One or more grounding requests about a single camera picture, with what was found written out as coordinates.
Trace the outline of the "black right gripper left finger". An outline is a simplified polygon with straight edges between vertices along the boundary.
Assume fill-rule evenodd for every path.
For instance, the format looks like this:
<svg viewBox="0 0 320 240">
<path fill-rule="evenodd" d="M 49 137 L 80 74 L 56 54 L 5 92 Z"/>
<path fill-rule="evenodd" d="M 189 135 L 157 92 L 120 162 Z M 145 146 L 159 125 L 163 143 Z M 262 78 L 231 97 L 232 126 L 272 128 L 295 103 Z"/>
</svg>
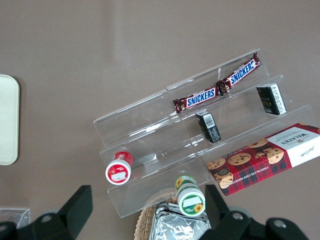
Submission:
<svg viewBox="0 0 320 240">
<path fill-rule="evenodd" d="M 12 221 L 0 223 L 2 240 L 75 240 L 93 211 L 92 187 L 82 185 L 56 213 L 46 213 L 17 229 Z"/>
</svg>

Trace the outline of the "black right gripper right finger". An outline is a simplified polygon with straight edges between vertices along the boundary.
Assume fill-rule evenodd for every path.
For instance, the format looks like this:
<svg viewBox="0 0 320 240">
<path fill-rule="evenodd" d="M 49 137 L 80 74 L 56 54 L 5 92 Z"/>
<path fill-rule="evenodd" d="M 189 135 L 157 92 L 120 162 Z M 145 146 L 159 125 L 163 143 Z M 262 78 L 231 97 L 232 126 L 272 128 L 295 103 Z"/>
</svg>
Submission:
<svg viewBox="0 0 320 240">
<path fill-rule="evenodd" d="M 269 218 L 263 225 L 241 210 L 230 210 L 215 185 L 205 186 L 206 214 L 211 226 L 202 240 L 307 240 L 292 221 Z"/>
</svg>

